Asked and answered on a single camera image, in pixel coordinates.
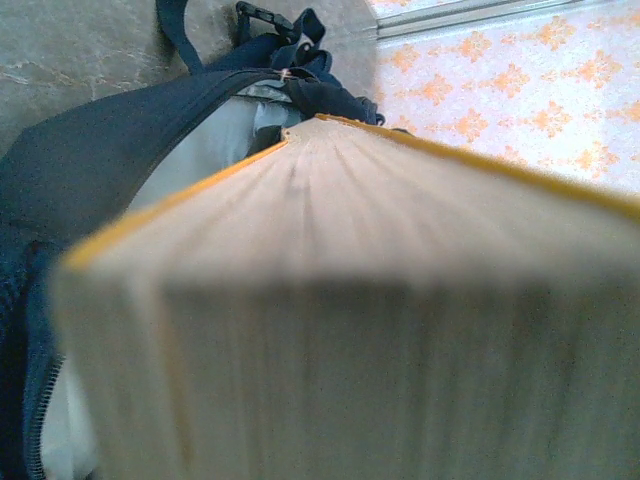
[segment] buckle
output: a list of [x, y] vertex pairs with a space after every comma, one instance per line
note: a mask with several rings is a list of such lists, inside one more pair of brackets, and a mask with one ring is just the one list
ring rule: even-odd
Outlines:
[[256, 7], [247, 2], [236, 3], [236, 13], [238, 14], [238, 18], [241, 16], [255, 18], [273, 25], [279, 34], [284, 35], [288, 39], [292, 39], [294, 36], [293, 24], [278, 13], [270, 12], [269, 10]]

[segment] gray marble surface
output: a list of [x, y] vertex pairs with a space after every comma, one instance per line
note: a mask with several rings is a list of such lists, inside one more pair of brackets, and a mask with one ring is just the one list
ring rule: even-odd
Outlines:
[[[354, 95], [371, 95], [375, 20], [366, 0], [256, 0], [295, 19], [316, 9], [328, 28], [334, 73]], [[189, 37], [204, 61], [229, 51], [235, 1], [191, 0]], [[185, 73], [161, 35], [154, 0], [0, 0], [0, 155], [20, 131], [108, 95]]]

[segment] floor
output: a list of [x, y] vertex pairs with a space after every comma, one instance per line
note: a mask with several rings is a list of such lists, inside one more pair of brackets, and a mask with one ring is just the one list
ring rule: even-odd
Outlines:
[[[371, 9], [365, 1], [305, 5], [331, 32], [335, 72], [355, 94], [373, 96], [389, 126], [640, 193], [637, 0], [377, 42], [374, 16], [448, 0], [368, 0]], [[0, 38], [11, 39], [0, 50], [0, 154], [28, 125], [181, 74], [158, 33], [154, 3], [109, 0], [81, 10], [74, 0], [0, 0]], [[187, 11], [205, 60], [231, 48], [233, 2], [221, 3], [191, 0]], [[289, 16], [302, 8], [256, 3]]]

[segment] navy blue backpack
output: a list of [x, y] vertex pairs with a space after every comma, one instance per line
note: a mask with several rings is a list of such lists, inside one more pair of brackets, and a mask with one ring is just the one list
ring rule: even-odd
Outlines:
[[[203, 65], [185, 33], [186, 4], [156, 6], [190, 75], [27, 128], [0, 161], [0, 480], [45, 478], [40, 435], [62, 361], [45, 279], [65, 248], [121, 215], [169, 152], [251, 85], [281, 81], [303, 119], [326, 113], [384, 122], [374, 103], [352, 96], [330, 73], [331, 55], [320, 49], [325, 28], [313, 10], [290, 23], [239, 2], [237, 47]], [[276, 33], [251, 38], [251, 18]]]

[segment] book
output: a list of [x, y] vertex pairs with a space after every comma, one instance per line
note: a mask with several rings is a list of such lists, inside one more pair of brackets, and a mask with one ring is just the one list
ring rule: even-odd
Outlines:
[[104, 478], [638, 475], [637, 199], [321, 116], [51, 291]]

